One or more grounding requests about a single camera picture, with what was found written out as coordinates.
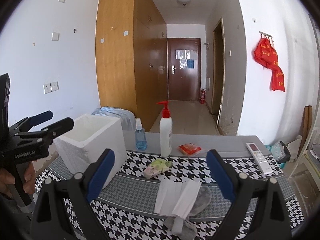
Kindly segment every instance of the blue liquid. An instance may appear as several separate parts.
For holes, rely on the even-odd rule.
[[[136,148],[144,151],[148,146],[144,128],[142,128],[142,130],[135,130],[134,136],[136,139]]]

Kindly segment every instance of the silver screw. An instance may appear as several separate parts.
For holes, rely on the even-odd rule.
[[[247,174],[245,174],[245,173],[243,173],[243,172],[239,173],[239,178],[241,178],[241,179],[246,179],[247,177],[248,177]]]
[[[45,184],[50,184],[51,182],[52,182],[51,178],[46,178],[44,181]]]
[[[276,180],[276,178],[270,178],[270,182],[272,183],[272,184],[276,184],[277,183],[277,180]]]
[[[75,179],[81,179],[82,178],[82,173],[81,172],[77,172],[73,177],[75,178]]]

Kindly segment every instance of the blue spray bottle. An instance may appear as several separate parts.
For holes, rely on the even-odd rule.
[[[141,124],[141,119],[136,119],[136,130],[134,131],[136,139],[136,148],[138,150],[145,150],[147,148],[146,132]]]

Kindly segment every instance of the wooden wardrobe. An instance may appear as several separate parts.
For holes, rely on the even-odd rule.
[[[100,104],[130,110],[146,131],[161,112],[156,103],[167,99],[166,38],[166,23],[152,0],[99,0]]]

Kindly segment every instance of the ceiling light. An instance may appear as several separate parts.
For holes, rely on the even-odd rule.
[[[184,7],[188,5],[190,2],[191,0],[177,0],[177,3],[183,5]]]

